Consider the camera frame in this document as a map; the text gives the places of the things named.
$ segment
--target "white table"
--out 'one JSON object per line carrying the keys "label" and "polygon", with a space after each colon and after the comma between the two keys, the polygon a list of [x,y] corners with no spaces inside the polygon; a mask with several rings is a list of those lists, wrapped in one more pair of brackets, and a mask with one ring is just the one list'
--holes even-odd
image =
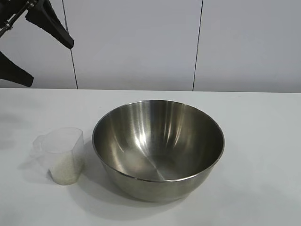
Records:
{"label": "white table", "polygon": [[[107,178],[91,147],[96,122],[137,100],[184,102],[212,116],[226,140],[209,178],[184,200],[139,202]],[[0,89],[0,226],[283,226],[301,221],[301,94]],[[32,141],[84,131],[90,165],[54,184],[30,161]]]}

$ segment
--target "flour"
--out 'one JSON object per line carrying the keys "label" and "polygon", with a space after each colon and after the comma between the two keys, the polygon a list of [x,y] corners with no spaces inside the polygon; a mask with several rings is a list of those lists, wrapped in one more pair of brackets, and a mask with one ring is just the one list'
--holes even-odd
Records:
{"label": "flour", "polygon": [[52,179],[60,185],[71,185],[77,182],[79,175],[83,169],[84,161],[76,158],[71,153],[62,154],[50,166],[49,171]]}

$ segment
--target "stainless steel bowl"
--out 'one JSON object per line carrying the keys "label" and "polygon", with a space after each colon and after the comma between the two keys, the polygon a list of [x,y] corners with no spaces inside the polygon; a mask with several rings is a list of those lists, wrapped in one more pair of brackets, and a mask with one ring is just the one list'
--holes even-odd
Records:
{"label": "stainless steel bowl", "polygon": [[147,100],[118,107],[96,125],[92,142],[112,180],[151,202],[187,196],[224,148],[217,123],[189,105]]}

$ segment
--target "clear measuring cup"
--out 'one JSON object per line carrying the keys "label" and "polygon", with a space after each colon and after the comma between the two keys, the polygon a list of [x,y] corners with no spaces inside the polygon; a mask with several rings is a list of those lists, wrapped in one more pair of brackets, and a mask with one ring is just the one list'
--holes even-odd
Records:
{"label": "clear measuring cup", "polygon": [[43,156],[43,167],[60,185],[77,182],[84,167],[84,138],[78,128],[60,128],[33,142],[35,154]]}

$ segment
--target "bowl rim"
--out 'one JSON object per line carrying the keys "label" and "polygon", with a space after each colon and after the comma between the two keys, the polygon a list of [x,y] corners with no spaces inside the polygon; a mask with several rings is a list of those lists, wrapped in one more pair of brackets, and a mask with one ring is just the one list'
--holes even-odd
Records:
{"label": "bowl rim", "polygon": [[[96,147],[95,147],[95,143],[94,143],[94,140],[95,140],[95,131],[96,131],[96,128],[98,127],[98,124],[107,116],[109,115],[111,112],[115,111],[116,109],[119,109],[119,108],[122,108],[124,106],[127,106],[127,105],[132,105],[132,104],[136,104],[136,103],[141,103],[141,102],[149,102],[149,101],[164,101],[164,102],[173,102],[173,103],[177,103],[177,104],[181,104],[181,105],[185,105],[185,106],[188,106],[188,107],[192,107],[200,112],[202,112],[203,114],[205,114],[209,119],[211,119],[214,124],[217,126],[217,128],[219,129],[221,135],[222,135],[222,149],[221,149],[221,153],[219,154],[219,156],[217,157],[217,159],[210,165],[208,166],[207,168],[203,169],[202,171],[196,173],[196,174],[193,174],[193,175],[190,175],[188,177],[184,177],[184,178],[179,178],[179,179],[171,179],[171,180],[148,180],[148,179],[142,179],[142,178],[136,178],[136,177],[133,177],[129,174],[126,174],[126,173],[123,173],[121,171],[119,171],[118,169],[115,169],[114,167],[110,166],[109,164],[107,164],[103,159],[102,157],[100,156],[100,154],[97,152],[96,150]],[[177,102],[177,101],[173,101],[173,100],[163,100],[163,99],[151,99],[151,100],[139,100],[139,101],[135,101],[135,102],[131,102],[131,103],[128,103],[128,104],[124,104],[124,105],[121,105],[119,107],[116,107],[114,109],[112,109],[111,111],[107,112],[98,122],[97,124],[95,125],[94,129],[93,129],[93,133],[92,133],[92,145],[93,145],[93,149],[95,151],[95,153],[97,154],[98,158],[101,160],[101,162],[106,165],[107,167],[109,167],[110,169],[116,171],[117,173],[123,175],[123,176],[126,176],[128,178],[132,178],[132,179],[135,179],[135,180],[140,180],[140,181],[146,181],[146,182],[153,182],[153,183],[168,183],[168,182],[177,182],[177,181],[183,181],[183,180],[187,180],[187,179],[190,179],[190,178],[194,178],[194,177],[197,177],[199,174],[202,174],[204,171],[207,171],[209,169],[211,169],[219,160],[220,158],[222,157],[222,154],[224,152],[224,149],[225,149],[225,136],[224,136],[224,133],[221,129],[221,127],[217,124],[217,122],[211,117],[209,116],[208,114],[206,114],[205,112],[199,110],[198,108],[196,107],[193,107],[191,105],[188,105],[188,104],[185,104],[185,103],[181,103],[181,102]]]}

